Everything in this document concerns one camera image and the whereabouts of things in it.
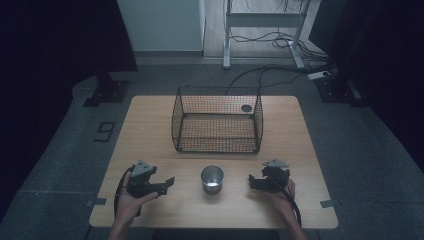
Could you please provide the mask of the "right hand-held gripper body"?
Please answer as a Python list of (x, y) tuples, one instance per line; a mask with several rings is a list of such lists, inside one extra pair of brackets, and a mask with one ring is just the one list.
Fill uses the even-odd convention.
[(264, 176), (262, 190), (270, 192), (283, 192), (290, 177), (289, 165), (279, 159), (263, 163), (262, 175)]

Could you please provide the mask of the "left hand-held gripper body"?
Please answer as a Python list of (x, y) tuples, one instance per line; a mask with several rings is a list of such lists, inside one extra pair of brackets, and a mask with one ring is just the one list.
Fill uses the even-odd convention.
[(155, 186), (150, 183), (150, 177), (155, 174), (156, 171), (156, 166), (149, 165), (143, 160), (139, 160), (131, 171), (127, 183), (127, 192), (135, 198), (141, 198), (156, 192)]

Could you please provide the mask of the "metal cup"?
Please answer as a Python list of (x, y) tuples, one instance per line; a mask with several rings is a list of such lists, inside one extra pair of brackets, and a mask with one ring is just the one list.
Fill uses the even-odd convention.
[(206, 194), (216, 195), (222, 190), (224, 172), (216, 165), (204, 167), (200, 174), (203, 190)]

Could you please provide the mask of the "black wire mesh basket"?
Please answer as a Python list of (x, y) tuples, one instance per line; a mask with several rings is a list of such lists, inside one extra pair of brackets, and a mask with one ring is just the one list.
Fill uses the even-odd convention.
[(263, 137), (257, 87), (181, 86), (172, 114), (175, 149), (186, 153), (258, 153)]

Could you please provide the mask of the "person's right hand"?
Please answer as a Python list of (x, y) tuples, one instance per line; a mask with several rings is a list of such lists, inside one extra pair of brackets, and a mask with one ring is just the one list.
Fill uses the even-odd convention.
[(294, 207), (291, 205), (287, 197), (282, 193), (264, 192), (264, 195), (270, 200), (272, 205), (281, 214), (286, 223), (295, 222), (296, 214)]

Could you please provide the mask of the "person's left hand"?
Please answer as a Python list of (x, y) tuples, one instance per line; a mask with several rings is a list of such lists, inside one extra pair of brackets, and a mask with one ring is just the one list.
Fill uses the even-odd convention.
[(133, 196), (131, 196), (127, 191), (129, 177), (130, 173), (127, 173), (124, 178), (123, 186), (120, 190), (117, 212), (115, 216), (115, 221), (113, 223), (114, 228), (129, 228), (132, 225), (133, 220), (136, 217), (140, 208), (144, 204), (158, 197), (157, 192), (150, 193), (141, 198), (134, 198)]

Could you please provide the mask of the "white power strip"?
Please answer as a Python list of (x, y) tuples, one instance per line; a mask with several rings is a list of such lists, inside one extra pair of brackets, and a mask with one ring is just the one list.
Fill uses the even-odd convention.
[(316, 79), (329, 77), (330, 75), (331, 75), (331, 73), (328, 72), (328, 71), (320, 71), (320, 72), (308, 74), (307, 78), (308, 78), (308, 80), (313, 81), (313, 80), (316, 80)]

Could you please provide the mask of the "dark curtain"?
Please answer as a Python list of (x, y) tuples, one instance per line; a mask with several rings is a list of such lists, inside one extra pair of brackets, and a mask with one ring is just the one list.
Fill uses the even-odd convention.
[(424, 171), (424, 0), (321, 0), (309, 40)]
[(74, 85), (135, 68), (118, 0), (0, 0), (0, 220)]

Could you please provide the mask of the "black stand base plate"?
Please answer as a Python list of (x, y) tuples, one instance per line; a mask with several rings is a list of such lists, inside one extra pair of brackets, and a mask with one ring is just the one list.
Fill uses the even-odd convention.
[(363, 101), (362, 95), (351, 80), (343, 82), (331, 77), (323, 77), (315, 80), (314, 83), (324, 103), (359, 105)]
[(102, 103), (122, 103), (129, 89), (129, 81), (111, 81), (108, 85), (99, 84), (84, 107), (98, 107)]

